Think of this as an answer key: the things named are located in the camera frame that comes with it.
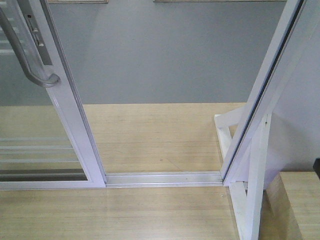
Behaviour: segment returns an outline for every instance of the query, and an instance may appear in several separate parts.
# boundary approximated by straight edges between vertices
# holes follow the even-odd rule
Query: white wall
[[[313,171],[320,158],[320,25],[311,18],[310,26],[315,30],[305,37],[306,48],[272,114],[267,182],[278,171]]]

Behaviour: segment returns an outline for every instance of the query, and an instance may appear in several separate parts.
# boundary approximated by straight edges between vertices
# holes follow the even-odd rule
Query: light wood surface
[[[6,240],[237,240],[228,189],[0,191]]]
[[[180,172],[220,170],[222,157],[213,116],[243,105],[93,104],[84,105],[84,109],[106,172]],[[53,106],[2,106],[0,115],[3,116],[0,118],[2,138],[67,137]],[[1,155],[1,158],[22,156]],[[51,163],[46,165],[46,168],[55,167]],[[2,167],[30,169],[32,165],[3,164]]]
[[[107,173],[220,170],[214,114],[244,103],[84,105]]]
[[[281,172],[267,194],[281,239],[319,239],[320,181],[314,172]]]
[[[242,105],[84,107],[104,166],[115,172],[132,169],[139,172],[218,170],[221,155],[212,116]],[[36,117],[37,110],[47,113],[47,121],[55,118],[54,111],[44,107],[27,107],[25,112],[2,109],[2,116],[12,116],[13,121],[6,120],[8,126],[17,125],[5,128],[6,134],[19,137],[23,130],[28,136],[28,127],[19,125],[26,120],[19,114],[31,113],[29,116]],[[162,156],[171,163],[156,164]],[[272,223],[270,208],[264,200],[259,240],[279,240]],[[160,187],[0,191],[0,239],[239,240],[239,237],[227,188]]]

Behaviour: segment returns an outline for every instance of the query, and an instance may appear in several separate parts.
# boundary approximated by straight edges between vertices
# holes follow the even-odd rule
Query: door handle
[[[52,73],[47,79],[41,79],[32,72],[25,51],[19,41],[19,38],[1,7],[0,26],[5,36],[7,37],[16,57],[18,58],[18,61],[26,78],[34,84],[43,88],[51,88],[55,86],[60,80],[60,77],[58,75]]]

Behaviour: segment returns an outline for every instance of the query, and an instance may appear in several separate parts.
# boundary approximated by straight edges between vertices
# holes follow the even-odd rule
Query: sliding glass door
[[[105,187],[44,0],[0,1],[0,189]]]

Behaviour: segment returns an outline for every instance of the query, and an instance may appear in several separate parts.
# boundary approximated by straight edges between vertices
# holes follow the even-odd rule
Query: aluminum door frame
[[[10,8],[19,19],[20,25],[27,29],[20,12],[17,0],[7,0]],[[72,188],[105,188],[106,176],[98,154],[98,150],[90,130],[74,79],[63,52],[57,30],[51,17],[46,0],[29,0],[43,41],[50,55],[52,66],[41,66],[46,74],[57,74],[60,81],[57,85],[46,88],[52,104],[64,126],[67,136],[73,146],[87,180],[75,181],[7,181],[0,182],[1,190],[22,189],[72,189]],[[39,53],[34,44],[29,49],[34,56]],[[43,72],[37,72],[39,77],[45,77]]]

